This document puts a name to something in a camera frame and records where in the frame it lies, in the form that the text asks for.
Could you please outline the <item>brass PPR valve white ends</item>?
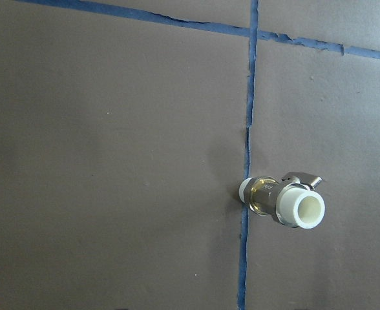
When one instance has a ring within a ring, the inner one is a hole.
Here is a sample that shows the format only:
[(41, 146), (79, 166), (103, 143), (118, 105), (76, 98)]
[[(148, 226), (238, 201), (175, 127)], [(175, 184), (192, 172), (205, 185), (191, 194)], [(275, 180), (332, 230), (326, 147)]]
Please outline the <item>brass PPR valve white ends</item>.
[(251, 211), (271, 216), (281, 225), (313, 229), (325, 215), (325, 202), (315, 191), (320, 176), (306, 172), (289, 172), (278, 182), (272, 177), (247, 178), (239, 186), (238, 195)]

